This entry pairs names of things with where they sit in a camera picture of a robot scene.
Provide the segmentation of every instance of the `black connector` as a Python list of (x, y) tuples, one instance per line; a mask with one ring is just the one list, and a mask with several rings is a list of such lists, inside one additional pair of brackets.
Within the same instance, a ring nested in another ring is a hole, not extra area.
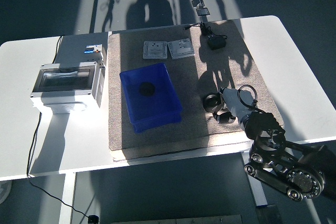
[(88, 218), (88, 224), (98, 224), (99, 223), (99, 217), (97, 215), (89, 215)]
[(188, 26), (184, 27), (184, 30), (188, 30), (188, 29), (190, 29), (192, 26), (197, 26), (197, 25), (198, 25), (198, 23), (194, 23), (194, 24), (192, 24), (192, 25), (188, 25)]
[(205, 23), (201, 22), (199, 26), (201, 28), (202, 35), (204, 35), (204, 36), (210, 36), (212, 34), (211, 29), (209, 27), (206, 27)]

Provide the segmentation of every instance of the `white table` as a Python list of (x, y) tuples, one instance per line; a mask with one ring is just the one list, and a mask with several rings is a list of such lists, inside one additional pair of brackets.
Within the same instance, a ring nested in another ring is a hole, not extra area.
[[(265, 16), (237, 19), (235, 23), (283, 117), (286, 139), (298, 143), (335, 140), (336, 110), (281, 21)], [(85, 46), (80, 44), (80, 36), (73, 39), (75, 44), (70, 51)], [(39, 115), (29, 96), (40, 65), (52, 62), (57, 40), (58, 37), (9, 41), (0, 47), (0, 180), (26, 177), (28, 152)], [(248, 142), (114, 162), (108, 148), (107, 92), (103, 93), (99, 112), (67, 116), (42, 116), (32, 175), (226, 154), (250, 147)], [(230, 142), (241, 142), (241, 137), (232, 136)]]

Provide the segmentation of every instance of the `power cord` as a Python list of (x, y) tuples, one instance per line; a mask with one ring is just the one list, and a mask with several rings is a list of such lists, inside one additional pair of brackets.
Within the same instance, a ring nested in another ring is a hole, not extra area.
[[(252, 89), (252, 91), (253, 91), (253, 93), (254, 93), (254, 99), (253, 99), (253, 103), (252, 103), (252, 105), (248, 105), (248, 104), (246, 104), (246, 103), (242, 100), (242, 98), (241, 98), (241, 96), (240, 96), (240, 92), (241, 92), (241, 90), (242, 90), (243, 88), (250, 88), (250, 89)], [(246, 85), (241, 86), (241, 87), (238, 89), (237, 96), (238, 96), (240, 102), (242, 103), (242, 105), (244, 105), (245, 107), (249, 108), (250, 110), (255, 110), (255, 111), (258, 111), (259, 113), (266, 113), (265, 111), (263, 111), (263, 110), (261, 110), (261, 109), (258, 109), (258, 108), (256, 107), (256, 106), (257, 106), (257, 102), (258, 102), (258, 94), (257, 94), (256, 89), (255, 89), (254, 87), (252, 87), (251, 85), (246, 84)]]
[[(55, 63), (55, 60), (56, 60), (56, 56), (57, 56), (57, 53), (58, 53), (58, 49), (59, 49), (59, 45), (60, 45), (60, 42), (62, 40), (62, 36), (59, 37), (58, 41), (57, 41), (57, 44), (56, 44), (56, 52), (55, 52), (55, 57), (54, 57), (54, 60), (52, 61), (53, 63)], [(30, 176), (29, 174), (29, 170), (30, 170), (30, 166), (32, 164), (32, 161), (33, 161), (33, 155), (34, 155), (34, 150), (35, 150), (35, 146), (36, 146), (36, 143), (37, 143), (37, 132), (38, 132), (38, 128), (41, 124), (41, 119), (42, 119), (42, 113), (40, 112), (39, 114), (39, 117), (38, 117), (38, 122), (37, 122), (37, 125), (36, 125), (36, 128), (35, 128), (35, 131), (34, 131), (34, 135), (33, 135), (33, 141), (32, 141), (32, 144), (30, 146), (30, 149), (29, 149), (29, 155), (28, 155), (28, 163), (27, 163), (27, 171), (26, 171), (26, 175), (27, 175), (27, 179), (29, 181), (29, 183), (33, 186), (33, 187), (36, 187), (40, 190), (42, 190), (43, 192), (45, 192), (47, 195), (49, 195), (50, 197), (54, 198), (54, 199), (57, 199), (59, 200), (62, 204), (64, 204), (65, 206), (68, 206), (68, 207), (71, 207), (74, 211), (84, 215), (85, 217), (88, 218), (88, 223), (91, 223), (91, 224), (98, 224), (99, 222), (99, 217), (96, 216), (96, 215), (89, 215), (87, 216), (86, 214), (84, 214), (82, 211), (78, 211), (76, 210), (73, 206), (69, 205), (69, 204), (66, 204), (65, 202), (63, 202), (63, 200), (61, 200), (60, 198), (57, 198), (56, 196), (54, 195), (51, 195), (50, 193), (48, 193), (47, 191), (45, 191), (43, 188), (33, 184), (33, 182), (30, 181), (30, 178), (32, 178), (32, 176)]]
[(193, 26), (199, 27), (201, 29), (202, 35), (208, 37), (208, 45), (211, 50), (216, 50), (216, 49), (223, 48), (226, 46), (227, 36), (217, 35), (213, 33), (211, 30), (211, 27), (206, 26), (204, 22), (201, 22), (200, 24), (194, 23), (192, 25), (186, 26), (184, 27), (184, 30), (188, 30)]

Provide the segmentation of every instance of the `blue plastic bin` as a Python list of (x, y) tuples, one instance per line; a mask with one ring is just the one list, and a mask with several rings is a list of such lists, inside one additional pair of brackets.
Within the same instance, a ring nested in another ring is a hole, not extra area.
[(136, 133), (181, 121), (182, 106), (164, 63), (120, 73)]

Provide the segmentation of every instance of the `white electrical enclosure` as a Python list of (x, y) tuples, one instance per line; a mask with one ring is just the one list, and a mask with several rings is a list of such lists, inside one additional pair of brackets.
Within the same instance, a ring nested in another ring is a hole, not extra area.
[(30, 98), (41, 113), (98, 109), (104, 71), (97, 62), (42, 65)]

